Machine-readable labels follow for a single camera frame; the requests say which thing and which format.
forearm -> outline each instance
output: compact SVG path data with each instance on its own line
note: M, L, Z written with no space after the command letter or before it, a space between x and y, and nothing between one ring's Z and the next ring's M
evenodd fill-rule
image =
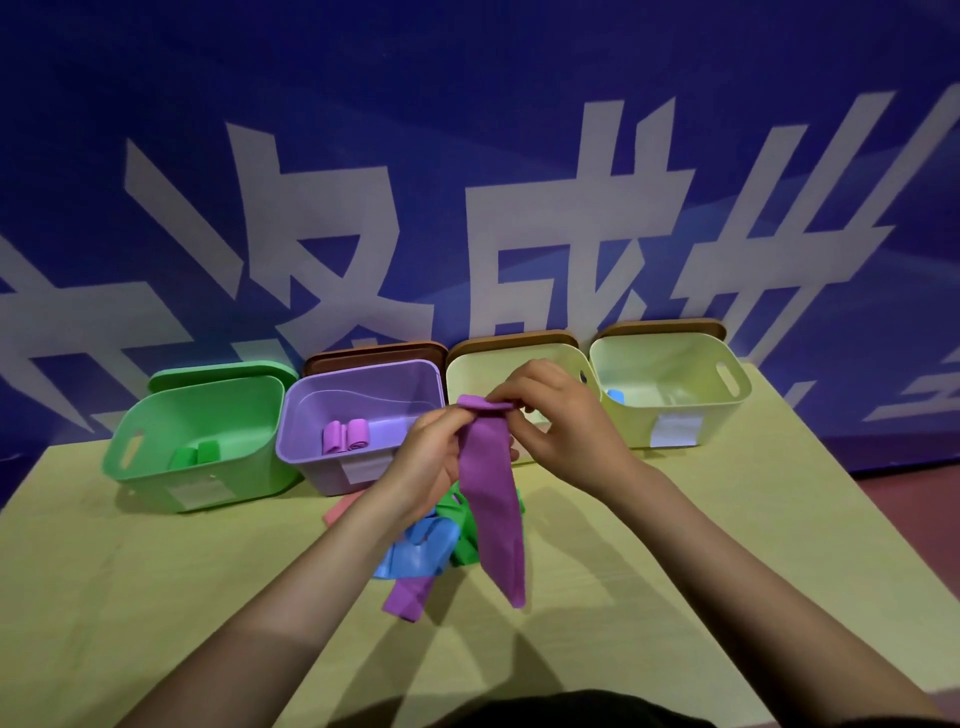
M374 490L211 635L123 728L272 725L399 535Z
M909 679L728 536L659 471L617 484L604 501L647 545L781 724L939 716Z

person's right arm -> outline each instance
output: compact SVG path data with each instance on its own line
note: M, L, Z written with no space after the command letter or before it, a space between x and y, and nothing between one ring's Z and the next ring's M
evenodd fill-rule
M597 398L559 366L530 361L487 399L522 402L551 422L542 432L508 413L538 463L600 499L650 549L781 725L941 717L905 675L637 460Z

bin lid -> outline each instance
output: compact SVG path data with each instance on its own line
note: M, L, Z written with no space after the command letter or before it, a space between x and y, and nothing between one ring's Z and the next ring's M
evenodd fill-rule
M379 344L374 347L321 352L303 362L303 375L322 375L327 372L339 372L341 369L370 367L374 364L396 364L398 361L414 359L426 359L442 374L446 369L446 347L436 341L405 341L399 344Z
M450 350L446 363L449 364L458 356L465 353L495 352L501 349L516 349L517 347L535 347L542 344L567 344L577 348L577 340L569 331L557 328L549 331L529 331L525 333L508 333L503 336L481 336L468 339L457 344Z
M621 321L604 328L593 337L593 341L602 339L604 336L629 336L639 333L705 333L723 341L727 338L727 327L717 319Z
M210 364L205 367L164 369L150 377L148 389L154 394L168 389L189 387L192 384L207 384L211 381L240 379L246 376L275 376L290 389L300 376L296 371L275 361L235 361L229 364Z

person's left hand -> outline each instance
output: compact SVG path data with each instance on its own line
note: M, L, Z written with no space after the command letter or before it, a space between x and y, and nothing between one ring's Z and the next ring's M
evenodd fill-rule
M388 497L406 528L426 516L460 479L457 432L476 415L456 405L421 415L372 491ZM511 460L519 455L510 450Z

green lid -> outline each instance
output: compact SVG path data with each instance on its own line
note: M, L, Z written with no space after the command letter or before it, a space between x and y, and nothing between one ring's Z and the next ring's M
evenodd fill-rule
M206 367L164 369L150 377L147 387L156 394L168 389L179 389L193 384L207 384L225 379L241 379L246 376L275 376L283 383L284 389L290 389L300 378L300 375L290 367L277 364L275 361L235 361L230 364L211 364Z

